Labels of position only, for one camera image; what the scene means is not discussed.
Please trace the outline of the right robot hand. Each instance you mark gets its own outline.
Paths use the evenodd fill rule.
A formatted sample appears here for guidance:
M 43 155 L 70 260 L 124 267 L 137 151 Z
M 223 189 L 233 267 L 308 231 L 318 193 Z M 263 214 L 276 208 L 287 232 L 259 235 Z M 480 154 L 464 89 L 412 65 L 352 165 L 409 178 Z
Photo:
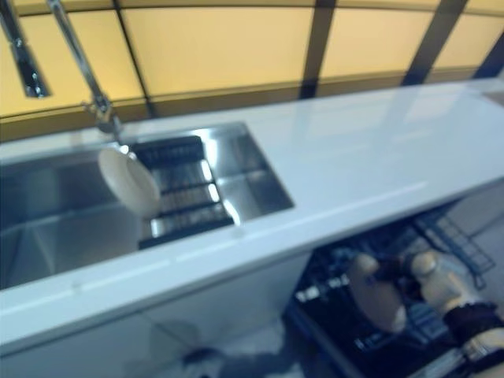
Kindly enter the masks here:
M 373 273 L 375 280 L 393 285 L 404 302 L 423 302 L 421 285 L 406 268 L 404 258 L 385 257 L 378 259 L 378 269 Z

